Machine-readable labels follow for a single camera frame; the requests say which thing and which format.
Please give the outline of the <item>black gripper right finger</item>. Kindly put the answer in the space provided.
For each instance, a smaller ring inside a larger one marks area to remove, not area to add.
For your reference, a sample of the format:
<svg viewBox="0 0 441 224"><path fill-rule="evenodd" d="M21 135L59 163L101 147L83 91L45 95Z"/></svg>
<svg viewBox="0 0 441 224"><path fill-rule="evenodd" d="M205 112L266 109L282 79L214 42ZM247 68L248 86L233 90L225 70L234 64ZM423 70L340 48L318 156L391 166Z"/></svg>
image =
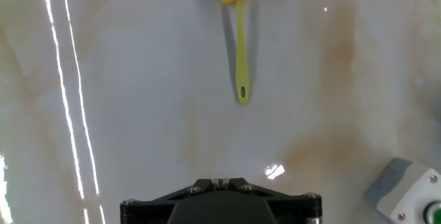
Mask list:
<svg viewBox="0 0 441 224"><path fill-rule="evenodd" d="M322 197L317 193L292 196L251 184L244 178L221 179L221 189L260 197L278 223L322 224Z"/></svg>

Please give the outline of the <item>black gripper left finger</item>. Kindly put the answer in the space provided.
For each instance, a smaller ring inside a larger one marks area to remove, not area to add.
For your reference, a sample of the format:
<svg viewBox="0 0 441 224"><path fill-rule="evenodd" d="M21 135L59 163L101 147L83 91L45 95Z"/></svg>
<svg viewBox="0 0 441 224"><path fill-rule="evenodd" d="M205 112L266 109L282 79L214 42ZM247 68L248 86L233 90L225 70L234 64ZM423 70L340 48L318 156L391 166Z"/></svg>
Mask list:
<svg viewBox="0 0 441 224"><path fill-rule="evenodd" d="M120 203L121 224L167 223L176 204L192 196L221 189L221 179L198 179L193 185L152 201L127 199Z"/></svg>

